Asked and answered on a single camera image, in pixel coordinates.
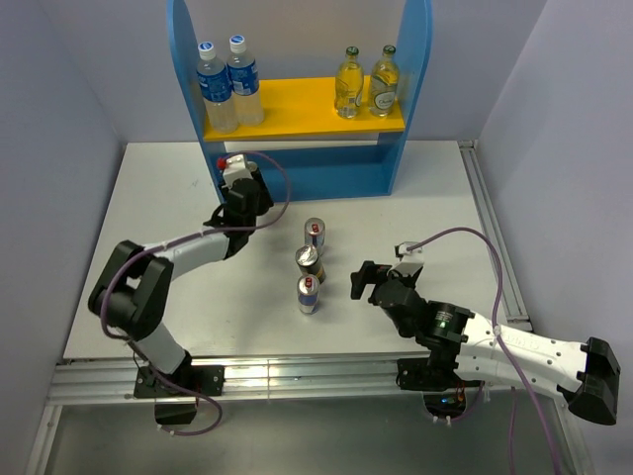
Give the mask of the green-capped glass bottle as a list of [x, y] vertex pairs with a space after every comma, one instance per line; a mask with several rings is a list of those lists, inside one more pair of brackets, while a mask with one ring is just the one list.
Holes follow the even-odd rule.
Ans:
[[364, 70], [358, 55], [358, 47], [348, 47], [335, 76], [334, 108], [343, 119], [355, 118], [362, 102]]
[[396, 101], [400, 69], [395, 63], [396, 47], [383, 47], [381, 58], [374, 64], [369, 85], [369, 111], [376, 117], [386, 117]]

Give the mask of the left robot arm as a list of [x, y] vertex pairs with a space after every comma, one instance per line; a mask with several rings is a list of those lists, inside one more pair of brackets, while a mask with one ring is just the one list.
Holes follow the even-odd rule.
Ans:
[[157, 384], [170, 395], [202, 384], [191, 354], [162, 322], [170, 285], [176, 278], [240, 252], [254, 233], [256, 220], [273, 206], [260, 172], [250, 171], [222, 183], [225, 201], [204, 222], [199, 235], [154, 251], [124, 240], [114, 248], [89, 299], [88, 309], [107, 327], [122, 333], [157, 373]]

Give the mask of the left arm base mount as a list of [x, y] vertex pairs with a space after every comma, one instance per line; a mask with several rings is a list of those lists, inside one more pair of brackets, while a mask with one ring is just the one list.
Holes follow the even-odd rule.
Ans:
[[[154, 401], [154, 420], [159, 429], [178, 436], [202, 435], [217, 428], [223, 419], [224, 410], [216, 397], [222, 394], [224, 383], [222, 365], [191, 366], [171, 378], [151, 366], [143, 366], [136, 374], [133, 397]], [[185, 429], [203, 403], [217, 410], [216, 419], [204, 428]]]

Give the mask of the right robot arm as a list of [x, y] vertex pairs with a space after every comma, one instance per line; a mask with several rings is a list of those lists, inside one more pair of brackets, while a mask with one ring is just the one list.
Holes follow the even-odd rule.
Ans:
[[494, 327], [469, 309], [420, 297], [415, 290], [420, 272], [420, 265], [402, 273], [367, 260], [350, 276], [352, 299], [360, 299], [371, 286], [369, 303], [390, 318], [399, 336], [430, 352], [398, 361], [396, 383], [401, 389], [439, 392], [481, 382], [529, 384], [538, 394], [562, 398], [585, 421], [615, 425], [621, 368], [607, 341], [562, 341]]

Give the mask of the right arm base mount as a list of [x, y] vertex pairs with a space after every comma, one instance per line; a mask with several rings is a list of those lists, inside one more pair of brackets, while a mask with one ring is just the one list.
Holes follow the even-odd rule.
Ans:
[[430, 357], [400, 358], [397, 370], [396, 385], [422, 394], [423, 409], [435, 425], [451, 427], [484, 400], [483, 381], [466, 381], [453, 370], [432, 366]]

